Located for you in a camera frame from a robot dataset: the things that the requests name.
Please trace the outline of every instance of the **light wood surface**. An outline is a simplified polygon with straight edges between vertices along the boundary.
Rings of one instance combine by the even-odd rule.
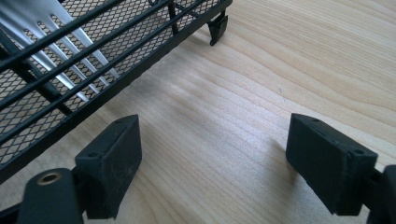
[[[210,47],[196,32],[0,187],[74,166],[110,122],[138,114],[143,161],[114,220],[364,223],[332,216],[285,159],[290,114],[322,119],[396,163],[396,2],[236,0]]]

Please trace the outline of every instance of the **wire grid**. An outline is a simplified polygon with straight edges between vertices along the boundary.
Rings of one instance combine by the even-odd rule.
[[[65,1],[63,2],[63,5],[73,18],[77,18],[85,14],[89,10],[92,10],[102,5],[105,1],[106,0],[75,0]],[[198,6],[198,8],[195,9],[195,13],[205,13],[218,1],[220,0],[209,0],[203,2],[200,6]],[[188,7],[195,1],[176,0],[176,2],[178,4],[181,4],[183,7]],[[149,7],[150,4],[147,0],[127,0],[111,8],[109,11],[93,19],[92,21],[89,21],[81,28],[91,39],[91,41],[95,42],[96,40],[101,39],[104,35],[107,35],[118,27],[122,26],[125,22],[130,21],[134,17],[144,13]],[[52,19],[58,24],[58,26],[64,26],[55,16],[52,16]],[[191,15],[183,17],[182,20],[177,23],[177,25],[179,26],[179,30],[187,27],[193,20],[194,17]],[[163,25],[163,23],[166,21],[169,21],[167,7],[159,10],[157,13],[139,22],[136,26],[132,27],[130,30],[113,39],[111,42],[105,44],[99,50],[104,54],[107,60],[111,62],[117,56],[122,54],[125,50],[134,46],[135,43],[137,43],[139,40]],[[50,31],[44,24],[39,23],[38,25],[44,32],[50,34]],[[29,35],[32,40],[36,41],[36,38],[32,34],[30,34],[29,31],[26,31],[25,33]],[[159,35],[156,35],[153,39],[151,39],[148,43],[146,43],[143,47],[134,51],[125,60],[118,63],[114,67],[114,69],[118,72],[120,76],[122,76],[134,65],[144,60],[144,58],[147,57],[152,51],[154,51],[156,48],[158,48],[160,45],[170,39],[172,35],[173,34],[171,28],[164,30]],[[79,50],[85,49],[85,47],[77,40],[77,38],[73,34],[68,34],[67,37],[74,43],[74,45]],[[73,56],[73,52],[71,52],[61,40],[56,41],[55,44],[64,52],[64,54],[68,58]],[[43,51],[56,64],[62,63],[62,60],[60,60],[54,53],[52,53],[49,48],[44,48]],[[96,69],[100,69],[103,66],[92,55],[87,56],[87,59]],[[48,73],[48,71],[33,58],[30,58],[29,60],[41,71],[43,75],[46,75],[46,73]],[[89,77],[93,74],[93,72],[81,62],[76,63],[75,66],[86,77]],[[82,81],[82,79],[77,76],[70,68],[64,71],[64,73],[76,84]],[[103,77],[110,84],[115,80],[115,78],[109,72],[106,72]],[[69,89],[67,89],[66,86],[57,78],[53,78],[49,83],[51,83],[60,94],[65,94],[69,91]],[[96,79],[92,84],[99,91],[102,91],[106,87],[104,83],[99,79]],[[25,85],[26,83],[12,71],[7,70],[6,72],[3,72],[0,75],[0,100]],[[86,95],[87,98],[90,100],[96,95],[96,93],[88,86],[84,88],[81,92],[83,92],[84,95]],[[48,104],[49,102],[36,91],[27,94],[21,100],[0,112],[0,134],[7,133],[18,123],[30,118],[30,116],[32,116],[34,113],[38,112],[40,109]],[[74,95],[64,104],[72,111],[76,111],[82,105],[86,104],[86,102],[82,101],[79,97]],[[66,118],[66,115],[64,115],[58,109],[55,109],[44,118],[40,119],[35,124],[23,130],[21,133],[0,146],[0,168],[3,165],[6,165],[10,159],[22,153],[26,148],[28,148],[36,140],[42,137],[43,134],[50,132],[64,118]]]
[[[175,4],[180,5],[184,8],[191,6],[193,3],[195,3],[195,0],[175,0]],[[192,13],[187,14],[183,18],[181,18],[178,22],[178,30],[182,30],[185,27],[187,27],[190,23],[192,23],[195,20],[194,15],[201,15],[207,12],[211,7],[215,6],[217,3],[219,3],[220,0],[206,0],[204,1],[200,6],[195,8]],[[177,14],[182,12],[180,9],[176,9]]]

